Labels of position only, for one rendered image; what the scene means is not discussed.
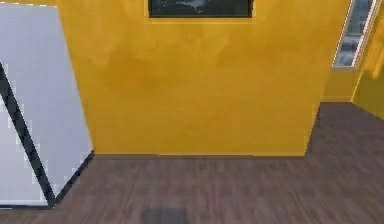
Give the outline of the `white fridge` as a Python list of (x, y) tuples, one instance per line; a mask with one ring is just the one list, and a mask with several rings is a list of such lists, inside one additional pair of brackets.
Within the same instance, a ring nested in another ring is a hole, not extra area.
[(0, 209), (52, 209), (94, 155), (55, 6), (0, 2)]

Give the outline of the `white framed window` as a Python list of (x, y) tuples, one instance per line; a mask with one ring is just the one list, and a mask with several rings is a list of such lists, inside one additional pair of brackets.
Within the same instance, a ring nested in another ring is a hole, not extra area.
[(383, 0), (350, 0), (331, 69), (356, 71)]

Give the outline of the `dark framed wall picture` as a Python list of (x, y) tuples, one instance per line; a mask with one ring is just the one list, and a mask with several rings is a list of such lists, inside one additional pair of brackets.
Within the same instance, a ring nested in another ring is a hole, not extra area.
[(251, 18), (253, 0), (147, 0), (150, 18)]

